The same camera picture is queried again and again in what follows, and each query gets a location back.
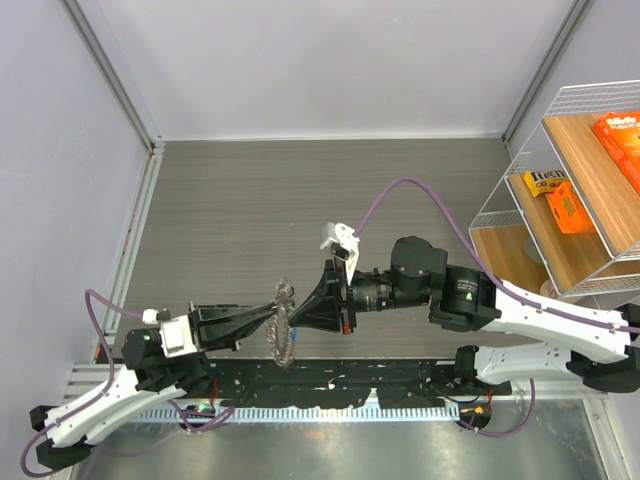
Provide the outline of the round steel keyring disc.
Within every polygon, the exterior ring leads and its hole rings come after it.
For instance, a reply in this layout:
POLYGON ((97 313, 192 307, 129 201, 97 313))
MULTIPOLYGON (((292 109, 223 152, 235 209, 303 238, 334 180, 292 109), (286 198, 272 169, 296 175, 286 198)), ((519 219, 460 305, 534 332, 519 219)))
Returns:
POLYGON ((290 317, 295 311, 294 295, 293 286, 286 279, 281 279, 272 301, 271 317, 266 322, 266 338, 272 359, 284 369, 294 360, 293 327, 290 324, 290 317))

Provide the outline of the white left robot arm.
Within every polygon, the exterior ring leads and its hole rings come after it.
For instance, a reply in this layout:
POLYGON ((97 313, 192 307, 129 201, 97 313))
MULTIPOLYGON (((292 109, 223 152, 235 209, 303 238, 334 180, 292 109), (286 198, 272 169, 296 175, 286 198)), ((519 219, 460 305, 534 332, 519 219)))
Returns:
POLYGON ((145 310, 143 328, 128 334, 123 364, 111 365, 106 381, 69 403, 31 410, 38 463, 53 471, 73 466, 144 411, 169 400, 207 395, 215 381, 207 352, 238 350, 242 339, 286 312, 274 302, 191 307, 178 317, 145 310))

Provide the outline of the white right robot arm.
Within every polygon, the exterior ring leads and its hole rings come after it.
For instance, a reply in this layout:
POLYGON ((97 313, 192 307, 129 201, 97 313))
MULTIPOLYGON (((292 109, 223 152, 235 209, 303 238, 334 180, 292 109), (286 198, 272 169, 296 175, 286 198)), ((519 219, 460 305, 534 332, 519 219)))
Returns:
POLYGON ((445 250, 416 237, 395 242, 386 270, 361 272, 355 254, 333 240, 319 283, 296 308, 294 327, 351 333, 363 313, 426 307, 431 323, 459 333, 498 332, 530 339, 521 347, 467 345, 452 380, 473 394, 507 381, 578 378, 605 393, 639 389, 639 310, 589 309, 546 298, 481 270, 454 266, 445 250))

